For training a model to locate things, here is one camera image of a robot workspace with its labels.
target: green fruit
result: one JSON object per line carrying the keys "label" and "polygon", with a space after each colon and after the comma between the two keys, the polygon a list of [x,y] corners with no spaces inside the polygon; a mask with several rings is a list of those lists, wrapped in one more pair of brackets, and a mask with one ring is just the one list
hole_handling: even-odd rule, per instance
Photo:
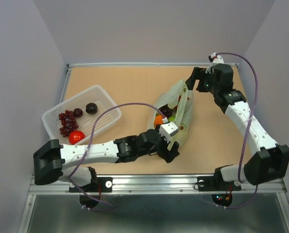
{"label": "green fruit", "polygon": [[168,118],[168,121],[169,121],[169,122],[172,122],[172,121],[174,121],[174,120],[175,120],[175,116],[171,116],[171,117]]}

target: plastic basket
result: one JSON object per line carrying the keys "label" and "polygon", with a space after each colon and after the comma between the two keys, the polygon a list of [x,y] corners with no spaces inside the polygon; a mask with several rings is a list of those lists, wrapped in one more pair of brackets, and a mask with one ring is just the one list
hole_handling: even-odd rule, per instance
{"label": "plastic basket", "polygon": [[[86,105],[92,102],[98,106],[98,112],[94,115],[88,114],[85,111]],[[51,139],[56,138],[59,139],[62,144],[70,144],[68,137],[63,137],[60,134],[59,128],[62,127],[62,125],[61,121],[58,119],[58,115],[59,113],[65,112],[65,110],[73,111],[75,108],[81,108],[83,110],[83,116],[76,118],[76,120],[79,125],[78,130],[82,131],[86,137],[76,144],[79,145],[88,142],[93,124],[97,117],[105,110],[116,105],[117,104],[101,86],[95,85],[46,111],[42,115],[42,121]],[[94,137],[114,125],[121,115],[122,113],[118,108],[113,109],[104,115],[96,125]]]}

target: cable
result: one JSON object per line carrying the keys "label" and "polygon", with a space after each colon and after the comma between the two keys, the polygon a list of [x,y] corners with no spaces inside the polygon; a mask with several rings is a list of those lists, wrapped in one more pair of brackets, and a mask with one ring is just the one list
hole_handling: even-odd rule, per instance
{"label": "cable", "polygon": [[[240,183],[242,183],[242,181],[241,181],[241,166],[242,166],[242,163],[243,163],[243,157],[244,157],[244,153],[245,153],[245,149],[246,149],[246,144],[247,144],[247,140],[248,140],[248,134],[249,134],[249,131],[250,131],[252,117],[253,117],[253,114],[255,112],[255,107],[256,107],[256,104],[257,104],[257,93],[258,93],[257,74],[256,74],[256,71],[253,68],[252,64],[244,56],[241,56],[239,54],[232,53],[232,52],[218,52],[218,53],[216,53],[216,56],[217,55],[233,55],[233,56],[237,56],[237,57],[240,57],[241,59],[245,60],[247,62],[247,64],[250,66],[250,68],[251,68],[251,70],[253,72],[253,76],[255,78],[255,83],[256,83],[255,99],[254,99],[253,105],[252,105],[252,107],[250,109],[249,120],[248,120],[248,124],[247,124],[247,129],[246,129],[246,132],[245,132],[245,136],[243,138],[242,149],[241,149],[241,158],[240,158],[240,162],[239,162],[239,166],[238,166],[238,173],[237,173],[238,180],[239,180]],[[239,206],[226,207],[226,209],[238,209],[238,208],[244,207],[247,204],[249,204],[250,202],[252,202],[254,200],[254,198],[256,197],[256,195],[257,195],[257,185],[256,185],[256,190],[253,193],[253,196],[252,196],[252,198],[249,201],[247,201],[246,203],[244,203],[242,205],[239,205]]]}
{"label": "cable", "polygon": [[248,61],[247,58],[245,58],[245,57],[243,57],[243,56],[241,56],[239,54],[232,53],[232,52],[218,52],[218,53],[216,53],[216,55],[223,55],[223,54],[237,56],[237,57],[240,57],[241,59],[245,60],[248,63],[248,65],[250,66],[250,68],[251,68],[251,70],[253,72],[253,75],[255,77],[255,82],[256,82],[255,100],[254,100],[253,105],[252,105],[252,107],[250,109],[250,116],[249,116],[249,120],[248,120],[248,124],[247,124],[247,129],[246,129],[246,132],[245,132],[245,136],[243,138],[242,149],[241,149],[241,158],[240,158],[240,162],[239,162],[239,166],[238,166],[238,173],[237,173],[238,180],[239,180],[240,183],[242,183],[242,181],[241,181],[241,166],[242,166],[243,157],[244,157],[244,153],[245,153],[245,149],[246,149],[246,144],[247,144],[247,140],[248,140],[248,135],[249,135],[249,131],[250,131],[252,117],[253,117],[253,114],[255,112],[255,107],[256,107],[256,104],[257,104],[257,92],[258,92],[257,74],[256,74],[256,71],[253,68],[252,64]]}
{"label": "cable", "polygon": [[163,118],[166,117],[158,108],[154,107],[153,105],[148,104],[148,103],[138,103],[138,102],[119,104],[119,105],[117,105],[117,106],[114,106],[114,107],[112,107],[112,108],[109,108],[108,110],[106,110],[105,112],[103,112],[102,114],[100,114],[100,115],[97,117],[97,119],[96,119],[96,121],[94,122],[94,125],[93,125],[93,127],[92,127],[92,133],[91,133],[90,141],[89,141],[89,143],[88,143],[88,145],[87,145],[87,148],[86,148],[86,150],[85,150],[82,158],[80,159],[79,163],[76,165],[76,167],[73,169],[73,171],[72,171],[72,172],[70,173],[70,175],[68,176],[68,179],[70,180],[70,182],[73,183],[73,185],[74,185],[81,193],[83,193],[85,196],[87,196],[89,199],[110,206],[109,209],[105,209],[105,210],[95,210],[95,209],[90,209],[90,208],[87,208],[86,206],[83,206],[83,208],[85,208],[85,209],[87,209],[87,210],[89,210],[89,211],[107,211],[107,210],[110,210],[110,209],[114,208],[114,206],[111,205],[110,203],[106,202],[106,201],[98,200],[98,199],[93,198],[93,197],[91,197],[90,195],[88,195],[83,189],[81,189],[78,185],[76,185],[76,184],[73,182],[73,180],[71,179],[71,177],[73,176],[73,174],[75,174],[75,172],[78,170],[78,168],[80,167],[80,165],[81,165],[82,162],[84,161],[84,159],[85,159],[85,157],[86,157],[86,155],[87,155],[87,152],[88,152],[88,150],[90,149],[90,147],[91,147],[91,145],[92,145],[93,137],[94,137],[94,131],[95,131],[95,127],[96,127],[96,125],[97,125],[97,122],[98,122],[105,114],[107,114],[109,111],[111,111],[111,110],[113,110],[113,109],[116,109],[116,108],[119,108],[119,107],[127,106],[127,105],[145,105],[145,106],[151,107],[151,108],[153,108],[154,110],[156,110],[158,113],[160,113],[160,114],[163,116]]}
{"label": "cable", "polygon": [[243,203],[243,204],[241,204],[241,205],[237,205],[237,206],[228,206],[228,207],[227,207],[227,206],[222,206],[222,205],[214,204],[214,203],[209,202],[209,201],[206,201],[206,200],[204,200],[204,199],[202,199],[202,198],[201,198],[201,200],[202,200],[203,202],[206,202],[207,204],[214,205],[214,206],[216,206],[216,207],[221,207],[221,208],[223,208],[223,209],[230,209],[230,210],[232,210],[232,209],[233,209],[233,210],[234,210],[234,209],[239,209],[239,208],[242,208],[242,207],[248,205],[250,202],[252,202],[252,201],[255,199],[256,194],[257,194],[257,188],[258,188],[258,186],[256,185],[255,192],[253,193],[253,196],[251,197],[251,199],[250,199],[249,201],[247,201],[247,202],[245,202],[245,203]]}
{"label": "cable", "polygon": [[230,198],[231,197],[231,195],[232,195],[232,192],[233,192],[233,189],[232,189],[232,185],[230,184],[230,189],[231,189],[231,191],[230,191],[230,194],[228,195],[228,198]]}

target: wooden tabletop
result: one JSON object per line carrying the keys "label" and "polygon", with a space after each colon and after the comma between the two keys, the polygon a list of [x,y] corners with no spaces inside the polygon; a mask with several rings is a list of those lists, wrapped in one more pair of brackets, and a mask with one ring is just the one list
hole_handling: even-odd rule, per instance
{"label": "wooden tabletop", "polygon": [[[102,86],[117,104],[145,102],[154,104],[160,94],[181,79],[187,79],[193,67],[75,67],[72,69],[65,99],[92,85]],[[234,70],[234,88],[244,94],[238,70]],[[146,131],[151,109],[125,106],[117,124],[94,138],[102,143]],[[98,174],[199,174],[238,164],[243,137],[233,122],[214,103],[210,93],[194,91],[193,119],[188,139],[179,148],[180,155],[167,164],[155,156],[143,156],[122,164],[91,164]],[[247,148],[244,162],[250,158]]]}

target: red tomato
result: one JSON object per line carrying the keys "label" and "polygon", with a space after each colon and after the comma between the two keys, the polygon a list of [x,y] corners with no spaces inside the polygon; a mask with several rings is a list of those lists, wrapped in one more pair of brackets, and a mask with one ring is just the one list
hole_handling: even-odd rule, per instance
{"label": "red tomato", "polygon": [[71,134],[69,135],[69,143],[71,145],[76,144],[77,142],[80,142],[82,139],[85,138],[85,135],[83,132],[81,131],[73,131],[71,132]]}

